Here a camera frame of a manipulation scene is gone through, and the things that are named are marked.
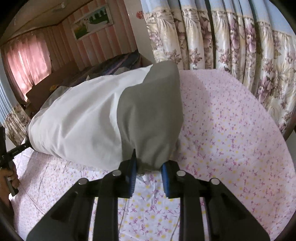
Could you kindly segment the person left hand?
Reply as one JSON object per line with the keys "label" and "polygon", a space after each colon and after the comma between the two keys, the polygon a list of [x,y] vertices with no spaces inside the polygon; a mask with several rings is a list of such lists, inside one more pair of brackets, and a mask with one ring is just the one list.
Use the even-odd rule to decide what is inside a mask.
{"label": "person left hand", "polygon": [[18,189],[20,185],[20,180],[18,179],[15,167],[11,170],[1,169],[1,201],[7,207],[10,207],[9,195],[11,190],[9,184],[15,189]]}

